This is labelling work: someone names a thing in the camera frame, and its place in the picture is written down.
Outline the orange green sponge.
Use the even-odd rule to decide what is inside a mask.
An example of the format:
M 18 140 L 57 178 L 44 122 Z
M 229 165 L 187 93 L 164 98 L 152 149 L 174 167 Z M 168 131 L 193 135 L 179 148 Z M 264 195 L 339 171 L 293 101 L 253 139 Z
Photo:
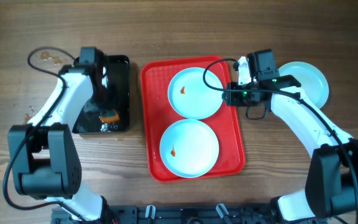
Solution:
M 99 115 L 102 123 L 114 123 L 120 120 L 119 113 L 115 109 L 102 110 Z

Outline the light blue plate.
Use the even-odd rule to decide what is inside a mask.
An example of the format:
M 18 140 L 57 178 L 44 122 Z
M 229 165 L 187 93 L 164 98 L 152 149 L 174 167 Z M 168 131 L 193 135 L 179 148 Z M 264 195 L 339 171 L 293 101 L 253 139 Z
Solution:
M 223 103 L 220 79 L 203 68 L 191 67 L 178 72 L 168 85 L 168 101 L 182 117 L 205 119 Z
M 329 85 L 323 73 L 310 63 L 289 62 L 279 68 L 281 76 L 292 75 L 300 83 L 310 101 L 321 109 L 328 100 Z
M 164 166 L 173 174 L 192 179 L 209 172 L 219 156 L 219 141 L 204 122 L 183 119 L 162 134 L 159 153 Z

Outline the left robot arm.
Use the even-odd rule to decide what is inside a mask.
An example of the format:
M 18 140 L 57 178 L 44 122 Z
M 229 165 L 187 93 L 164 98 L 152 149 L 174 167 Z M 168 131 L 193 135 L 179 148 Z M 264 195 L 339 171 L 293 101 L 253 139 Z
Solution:
M 104 98 L 107 56 L 83 47 L 71 65 L 52 73 L 58 82 L 44 107 L 27 124 L 8 132 L 10 160 L 2 194 L 12 208 L 58 205 L 80 223 L 116 223 L 106 199 L 81 181 L 81 164 L 71 132 L 85 103 Z

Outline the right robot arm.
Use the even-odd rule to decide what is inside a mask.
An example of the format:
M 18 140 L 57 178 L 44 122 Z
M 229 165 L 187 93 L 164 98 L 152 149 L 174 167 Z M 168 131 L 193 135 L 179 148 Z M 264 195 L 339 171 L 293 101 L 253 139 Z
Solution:
M 280 73 L 270 49 L 232 62 L 239 79 L 227 84 L 225 103 L 263 106 L 288 125 L 311 157 L 304 189 L 272 199 L 270 221 L 295 223 L 355 212 L 358 223 L 358 139 L 323 114 L 298 75 Z

